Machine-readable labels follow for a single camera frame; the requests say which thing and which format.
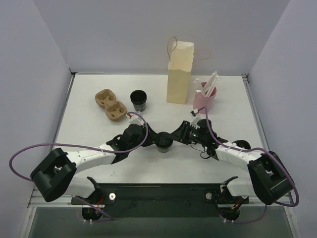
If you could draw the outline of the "black cup lid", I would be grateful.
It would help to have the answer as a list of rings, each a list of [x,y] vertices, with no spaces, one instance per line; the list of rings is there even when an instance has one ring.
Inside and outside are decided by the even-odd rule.
[[[155,138],[155,145],[160,149],[168,149],[172,146],[173,140],[168,138],[165,132],[160,132]]]

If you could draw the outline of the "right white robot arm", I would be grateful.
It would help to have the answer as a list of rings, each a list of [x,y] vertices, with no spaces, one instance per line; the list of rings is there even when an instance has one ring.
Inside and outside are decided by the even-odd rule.
[[[235,177],[223,183],[219,195],[225,202],[244,196],[257,197],[271,205],[293,189],[290,176],[275,153],[251,150],[247,141],[231,143],[218,137],[210,120],[201,119],[197,126],[184,121],[169,137],[183,144],[200,144],[212,158],[248,172],[248,178]]]

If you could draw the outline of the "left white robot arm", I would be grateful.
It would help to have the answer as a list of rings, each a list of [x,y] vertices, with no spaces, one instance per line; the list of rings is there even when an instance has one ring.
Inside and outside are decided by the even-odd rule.
[[[98,183],[77,174],[101,165],[113,165],[126,159],[135,147],[147,147],[158,141],[158,134],[146,125],[131,124],[124,132],[99,147],[81,146],[79,151],[55,148],[31,172],[30,177],[46,202],[63,195],[83,197],[97,203],[101,197]]]

